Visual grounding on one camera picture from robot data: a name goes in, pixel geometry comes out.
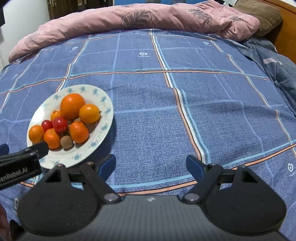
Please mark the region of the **small tangerine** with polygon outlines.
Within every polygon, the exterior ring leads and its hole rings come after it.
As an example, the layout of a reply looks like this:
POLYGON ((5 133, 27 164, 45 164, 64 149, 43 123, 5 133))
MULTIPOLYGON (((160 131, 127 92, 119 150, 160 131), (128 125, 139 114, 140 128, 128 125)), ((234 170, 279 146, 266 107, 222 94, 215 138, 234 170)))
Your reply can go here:
POLYGON ((28 136, 32 143, 36 144, 43 141, 44 129, 41 125, 34 125, 30 128, 28 136))

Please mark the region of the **brown kiwi fruit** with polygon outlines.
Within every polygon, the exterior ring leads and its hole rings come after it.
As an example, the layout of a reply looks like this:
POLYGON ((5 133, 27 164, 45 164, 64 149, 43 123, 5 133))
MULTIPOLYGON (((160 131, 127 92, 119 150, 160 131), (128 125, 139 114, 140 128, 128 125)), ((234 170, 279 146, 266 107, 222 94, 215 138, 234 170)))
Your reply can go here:
POLYGON ((71 149, 74 146, 74 142, 69 135, 66 135, 60 139, 60 145, 63 149, 71 149))

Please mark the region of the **red cherry tomato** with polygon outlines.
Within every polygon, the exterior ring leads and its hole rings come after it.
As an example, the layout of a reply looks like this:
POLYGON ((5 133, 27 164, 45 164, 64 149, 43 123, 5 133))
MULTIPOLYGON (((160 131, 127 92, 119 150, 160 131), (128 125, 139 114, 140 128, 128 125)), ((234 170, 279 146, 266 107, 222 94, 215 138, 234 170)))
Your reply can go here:
POLYGON ((65 120, 63 117, 59 116, 52 121, 53 128, 58 133, 64 133, 68 129, 68 123, 67 120, 65 120))

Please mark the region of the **small orange kumquat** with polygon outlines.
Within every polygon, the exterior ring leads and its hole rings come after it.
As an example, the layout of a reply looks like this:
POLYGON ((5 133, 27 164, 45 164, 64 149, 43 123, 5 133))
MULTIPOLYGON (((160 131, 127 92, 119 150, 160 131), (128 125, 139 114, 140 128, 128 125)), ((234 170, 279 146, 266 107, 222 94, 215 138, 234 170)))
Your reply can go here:
POLYGON ((51 113, 51 116, 50 116, 50 120, 53 121, 55 120, 55 118, 58 118, 61 116, 61 113, 59 110, 54 110, 52 113, 51 113))

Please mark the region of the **small mandarin orange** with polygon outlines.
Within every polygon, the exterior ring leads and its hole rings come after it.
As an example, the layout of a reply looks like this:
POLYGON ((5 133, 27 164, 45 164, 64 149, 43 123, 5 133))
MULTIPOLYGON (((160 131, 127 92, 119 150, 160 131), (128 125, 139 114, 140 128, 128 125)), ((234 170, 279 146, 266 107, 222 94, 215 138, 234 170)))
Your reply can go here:
POLYGON ((73 122, 69 127, 69 132, 72 140, 78 144, 85 143, 89 138, 89 130, 81 121, 73 122))

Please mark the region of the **white floral plate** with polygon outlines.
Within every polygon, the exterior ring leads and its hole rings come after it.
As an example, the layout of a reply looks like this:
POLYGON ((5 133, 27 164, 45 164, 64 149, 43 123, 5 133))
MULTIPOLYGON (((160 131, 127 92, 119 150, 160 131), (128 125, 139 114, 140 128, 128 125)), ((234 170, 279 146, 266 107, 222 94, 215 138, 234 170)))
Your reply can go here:
POLYGON ((61 163, 75 166, 89 157, 106 138, 113 121, 113 104, 102 89, 74 85, 48 97, 35 111, 27 131, 27 146, 45 141, 45 169, 61 163))

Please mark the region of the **large orange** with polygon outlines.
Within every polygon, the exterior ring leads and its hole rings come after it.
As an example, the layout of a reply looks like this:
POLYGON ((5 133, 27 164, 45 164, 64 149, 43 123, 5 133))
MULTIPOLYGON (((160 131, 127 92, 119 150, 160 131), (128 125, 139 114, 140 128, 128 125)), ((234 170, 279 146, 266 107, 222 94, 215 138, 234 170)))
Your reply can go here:
POLYGON ((60 114, 67 121, 74 120, 79 117, 79 110, 85 104, 85 99, 80 94, 68 94, 61 101, 60 114))

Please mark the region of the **medium orange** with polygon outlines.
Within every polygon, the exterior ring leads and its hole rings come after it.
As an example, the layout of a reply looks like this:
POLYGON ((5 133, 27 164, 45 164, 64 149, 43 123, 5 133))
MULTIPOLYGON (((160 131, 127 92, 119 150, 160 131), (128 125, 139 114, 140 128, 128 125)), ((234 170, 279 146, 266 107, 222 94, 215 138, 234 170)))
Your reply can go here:
POLYGON ((94 104, 86 104, 79 110, 79 118, 86 124, 95 123, 101 118, 100 109, 94 104))

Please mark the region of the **grey blue blanket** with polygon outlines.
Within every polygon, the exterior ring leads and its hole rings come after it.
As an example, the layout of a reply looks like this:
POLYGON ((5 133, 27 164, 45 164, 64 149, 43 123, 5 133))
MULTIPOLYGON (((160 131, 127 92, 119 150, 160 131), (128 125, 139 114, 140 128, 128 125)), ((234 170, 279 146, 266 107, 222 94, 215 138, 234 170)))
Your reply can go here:
POLYGON ((295 63, 279 54, 276 47, 267 39, 248 38, 241 42, 238 50, 266 73, 285 97, 291 111, 295 113, 295 63))

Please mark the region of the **brown wooden door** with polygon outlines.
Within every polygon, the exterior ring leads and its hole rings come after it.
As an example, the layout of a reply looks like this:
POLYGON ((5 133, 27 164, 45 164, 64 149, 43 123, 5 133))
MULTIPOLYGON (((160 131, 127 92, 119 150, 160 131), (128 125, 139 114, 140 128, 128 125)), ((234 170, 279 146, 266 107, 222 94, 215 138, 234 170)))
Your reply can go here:
POLYGON ((87 9, 97 9, 113 5, 109 0, 47 0, 50 20, 87 9))

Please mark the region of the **wooden headboard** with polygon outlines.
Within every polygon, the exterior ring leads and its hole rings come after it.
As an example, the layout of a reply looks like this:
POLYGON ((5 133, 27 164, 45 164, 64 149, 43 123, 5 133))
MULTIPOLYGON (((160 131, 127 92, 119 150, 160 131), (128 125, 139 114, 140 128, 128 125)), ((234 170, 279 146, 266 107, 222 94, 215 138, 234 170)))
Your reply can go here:
POLYGON ((295 63, 295 6, 284 1, 261 1, 280 10, 283 21, 266 38, 277 51, 295 63))

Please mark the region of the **pink floral comforter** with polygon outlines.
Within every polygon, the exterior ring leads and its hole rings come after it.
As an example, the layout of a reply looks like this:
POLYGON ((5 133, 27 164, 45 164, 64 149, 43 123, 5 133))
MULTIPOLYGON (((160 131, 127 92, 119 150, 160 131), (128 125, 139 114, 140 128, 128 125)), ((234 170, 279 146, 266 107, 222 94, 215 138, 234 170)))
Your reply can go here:
POLYGON ((109 6, 72 13, 40 25, 19 40, 9 53, 9 62, 62 40, 93 33, 164 29, 210 33, 238 42, 251 37, 259 27, 256 17, 216 1, 109 6))

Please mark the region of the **brown pillow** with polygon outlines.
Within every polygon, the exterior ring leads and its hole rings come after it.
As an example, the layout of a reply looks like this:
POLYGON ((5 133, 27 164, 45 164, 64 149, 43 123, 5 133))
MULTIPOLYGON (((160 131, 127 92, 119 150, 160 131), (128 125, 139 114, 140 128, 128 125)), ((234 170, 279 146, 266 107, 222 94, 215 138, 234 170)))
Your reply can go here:
POLYGON ((283 21, 278 8, 259 1, 239 0, 233 7, 244 14, 254 16, 260 21, 260 27, 253 35, 257 38, 267 35, 283 21))

